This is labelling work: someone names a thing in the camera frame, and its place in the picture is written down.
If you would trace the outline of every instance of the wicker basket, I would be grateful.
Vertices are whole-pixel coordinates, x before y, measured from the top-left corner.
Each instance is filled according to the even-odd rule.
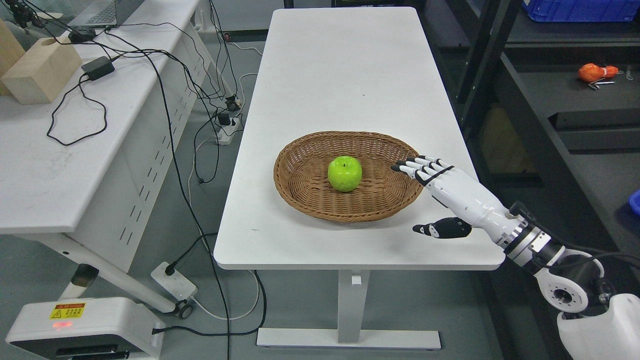
[[[362,181],[348,193],[333,189],[329,163],[348,155],[362,164]],[[285,146],[273,167],[280,196],[297,210],[338,222],[380,220],[411,204],[422,186],[391,170],[397,160],[417,153],[389,135],[323,131],[302,136]]]

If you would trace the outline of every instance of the robotic arm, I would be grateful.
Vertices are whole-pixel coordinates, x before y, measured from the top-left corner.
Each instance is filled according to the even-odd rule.
[[[392,170],[405,173],[456,217],[416,225],[417,233],[459,238],[478,227],[507,257],[532,274],[557,317],[560,338],[574,360],[640,358],[640,299],[613,295],[602,264],[587,252],[568,249],[540,229],[528,212],[500,200],[464,170],[441,159],[419,156],[398,161]],[[586,316],[595,309],[605,311]]]

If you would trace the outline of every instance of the blue plastic bin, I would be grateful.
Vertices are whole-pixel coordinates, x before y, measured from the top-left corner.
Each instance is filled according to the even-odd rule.
[[[629,197],[629,205],[631,205],[631,210],[640,217],[640,190],[631,194]]]
[[[628,22],[640,0],[524,0],[522,7],[538,22]]]

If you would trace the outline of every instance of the white table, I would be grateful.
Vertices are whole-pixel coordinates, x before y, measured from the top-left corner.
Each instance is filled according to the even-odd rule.
[[[340,224],[290,207],[273,183],[289,142],[316,131],[373,131],[475,174],[412,8],[277,10],[252,97],[214,257],[226,269],[338,270],[335,329],[261,329],[265,346],[440,348],[437,331],[361,331],[371,270],[493,270],[480,230],[414,233],[452,213],[427,191],[398,214]]]
[[[165,49],[202,83],[211,56],[189,20],[197,0],[147,0],[126,24],[112,31],[142,49]],[[134,50],[107,35],[96,41]],[[96,45],[75,45],[83,63],[104,56]],[[172,120],[164,112],[156,73],[146,58],[121,58],[115,71],[83,85],[88,96],[107,109],[105,132],[70,147],[46,137],[51,112],[62,93],[77,83],[78,69],[52,104],[20,105],[0,97],[0,234],[16,234],[100,270],[100,276],[162,312],[174,304],[129,277],[133,256],[164,176],[172,162],[169,131],[175,146],[196,95],[186,88],[182,65],[155,54]],[[82,99],[76,89],[57,114],[53,135],[70,142],[102,127],[102,108]]]

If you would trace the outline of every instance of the woven basket rim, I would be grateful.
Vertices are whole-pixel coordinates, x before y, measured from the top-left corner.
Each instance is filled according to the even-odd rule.
[[[284,155],[288,154],[291,149],[301,146],[304,143],[310,140],[316,140],[318,138],[330,136],[332,139],[335,139],[337,136],[371,136],[372,138],[376,138],[379,140],[386,141],[388,143],[397,144],[402,149],[406,149],[411,152],[411,156],[417,156],[417,152],[415,149],[410,147],[408,144],[404,143],[402,140],[394,138],[393,136],[375,133],[371,131],[318,131],[315,133],[310,133],[304,136],[301,136],[292,142],[288,143],[278,154],[278,157],[273,166],[273,179],[278,190],[278,193],[283,198],[288,205],[292,206],[294,209],[298,211],[310,215],[316,218],[322,218],[325,220],[334,220],[338,222],[362,222],[362,221],[373,221],[373,220],[381,220],[383,218],[390,217],[393,214],[396,214],[398,211],[404,209],[409,204],[411,204],[415,199],[420,195],[423,187],[416,181],[413,181],[409,177],[406,178],[406,183],[408,187],[409,196],[404,197],[401,201],[397,202],[391,208],[377,211],[364,211],[364,212],[355,212],[349,214],[343,213],[334,213],[331,211],[323,211],[321,209],[316,209],[308,206],[304,202],[300,202],[289,195],[289,191],[286,185],[286,181],[280,179],[279,169],[281,166],[284,166],[285,158]]]

